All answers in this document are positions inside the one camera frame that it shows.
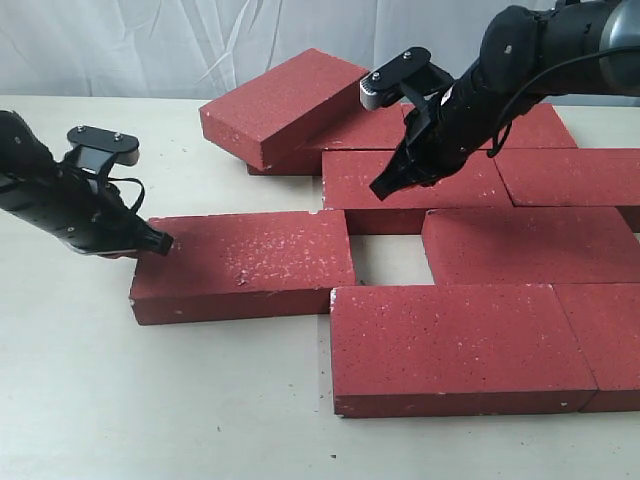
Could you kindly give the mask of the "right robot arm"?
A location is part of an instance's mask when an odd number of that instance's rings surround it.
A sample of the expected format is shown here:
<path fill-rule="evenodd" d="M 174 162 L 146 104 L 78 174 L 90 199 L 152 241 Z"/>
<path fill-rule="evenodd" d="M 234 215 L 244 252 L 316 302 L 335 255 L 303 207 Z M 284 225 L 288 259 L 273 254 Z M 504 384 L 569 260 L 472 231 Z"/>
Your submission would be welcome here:
<path fill-rule="evenodd" d="M 559 1 L 546 11 L 511 5 L 482 38 L 478 58 L 453 78 L 411 47 L 360 81 L 373 111 L 403 98 L 405 133 L 370 189 L 383 200 L 459 172 L 483 145 L 495 157 L 513 121 L 547 97 L 639 93 L 639 4 Z"/>

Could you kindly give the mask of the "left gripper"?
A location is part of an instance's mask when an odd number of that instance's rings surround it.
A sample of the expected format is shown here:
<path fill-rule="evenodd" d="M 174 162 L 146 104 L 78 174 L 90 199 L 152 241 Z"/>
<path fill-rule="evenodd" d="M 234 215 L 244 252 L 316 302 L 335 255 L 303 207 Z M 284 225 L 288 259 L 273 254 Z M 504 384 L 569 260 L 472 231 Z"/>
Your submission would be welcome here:
<path fill-rule="evenodd" d="M 55 160 L 18 113 L 3 110 L 1 209 L 84 254 L 169 254 L 174 238 L 137 215 L 142 197 L 127 206 L 110 173 L 64 163 L 65 155 Z"/>

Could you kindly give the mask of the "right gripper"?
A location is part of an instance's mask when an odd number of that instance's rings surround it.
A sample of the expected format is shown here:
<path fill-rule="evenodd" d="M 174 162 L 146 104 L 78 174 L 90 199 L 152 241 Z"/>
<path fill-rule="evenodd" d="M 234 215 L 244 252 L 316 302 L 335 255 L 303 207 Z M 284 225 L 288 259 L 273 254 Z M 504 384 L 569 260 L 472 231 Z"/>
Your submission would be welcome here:
<path fill-rule="evenodd" d="M 415 185 L 430 186 L 457 173 L 469 156 L 505 124 L 501 115 L 513 94 L 489 89 L 465 74 L 429 102 L 427 126 L 411 126 L 402 152 L 394 155 L 369 189 L 381 201 Z"/>

